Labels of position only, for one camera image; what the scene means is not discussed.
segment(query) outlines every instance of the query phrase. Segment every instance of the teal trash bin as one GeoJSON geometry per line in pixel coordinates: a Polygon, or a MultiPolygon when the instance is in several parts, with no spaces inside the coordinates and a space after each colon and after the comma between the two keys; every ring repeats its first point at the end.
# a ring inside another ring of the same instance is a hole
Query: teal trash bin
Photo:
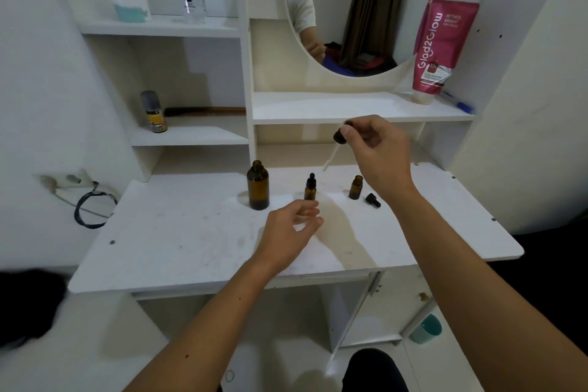
{"type": "Polygon", "coordinates": [[[441,335],[441,322],[435,315],[428,315],[421,324],[413,330],[409,338],[417,344],[425,344],[436,336],[441,335]]]}

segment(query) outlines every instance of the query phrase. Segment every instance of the shelf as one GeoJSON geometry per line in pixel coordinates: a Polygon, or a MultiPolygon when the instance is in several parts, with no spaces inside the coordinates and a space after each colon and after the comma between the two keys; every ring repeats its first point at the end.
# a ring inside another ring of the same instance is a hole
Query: shelf
{"type": "Polygon", "coordinates": [[[82,34],[112,34],[122,36],[179,36],[179,37],[239,37],[239,19],[235,17],[207,17],[202,25],[187,24],[182,16],[151,16],[143,23],[120,22],[115,19],[80,21],[82,34]]]}
{"type": "Polygon", "coordinates": [[[168,129],[153,133],[148,126],[130,137],[133,146],[183,146],[248,144],[245,116],[172,117],[165,119],[168,129]]]}
{"type": "Polygon", "coordinates": [[[393,122],[472,121],[474,115],[461,111],[444,100],[434,99],[429,106],[388,92],[307,93],[255,92],[254,124],[342,123],[348,118],[378,114],[393,122]]]}
{"type": "MultiPolygon", "coordinates": [[[[247,148],[174,148],[165,151],[148,183],[132,181],[100,229],[70,282],[72,292],[154,291],[182,286],[220,287],[254,252],[268,212],[302,198],[308,174],[317,174],[317,196],[325,224],[278,278],[338,276],[415,265],[398,220],[386,204],[347,196],[355,162],[349,146],[326,172],[305,165],[306,156],[328,158],[332,145],[260,146],[268,167],[270,205],[248,205],[247,148]],[[296,167],[284,167],[291,158],[296,167]]],[[[415,185],[447,222],[485,260],[523,254],[516,240],[452,174],[431,163],[410,166],[415,185]]]]}

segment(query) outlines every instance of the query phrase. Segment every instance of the pink tube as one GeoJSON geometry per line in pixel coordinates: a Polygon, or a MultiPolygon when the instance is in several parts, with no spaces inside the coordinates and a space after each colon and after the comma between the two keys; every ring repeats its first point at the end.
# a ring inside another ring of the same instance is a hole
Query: pink tube
{"type": "Polygon", "coordinates": [[[458,63],[480,4],[430,0],[415,42],[413,101],[430,104],[458,63]]]}

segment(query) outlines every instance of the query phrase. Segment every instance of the white t-shirt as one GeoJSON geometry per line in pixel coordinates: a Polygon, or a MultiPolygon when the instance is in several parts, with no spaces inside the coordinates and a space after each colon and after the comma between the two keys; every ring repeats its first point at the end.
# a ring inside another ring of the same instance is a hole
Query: white t-shirt
{"type": "Polygon", "coordinates": [[[290,19],[298,34],[308,27],[316,26],[315,4],[312,0],[287,0],[290,19]]]}

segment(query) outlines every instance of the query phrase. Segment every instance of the brown curtain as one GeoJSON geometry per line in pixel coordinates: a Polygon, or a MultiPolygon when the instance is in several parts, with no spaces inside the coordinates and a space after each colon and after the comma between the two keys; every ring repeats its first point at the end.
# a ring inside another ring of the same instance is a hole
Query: brown curtain
{"type": "Polygon", "coordinates": [[[361,53],[392,55],[401,0],[352,0],[345,25],[341,64],[361,53]]]}

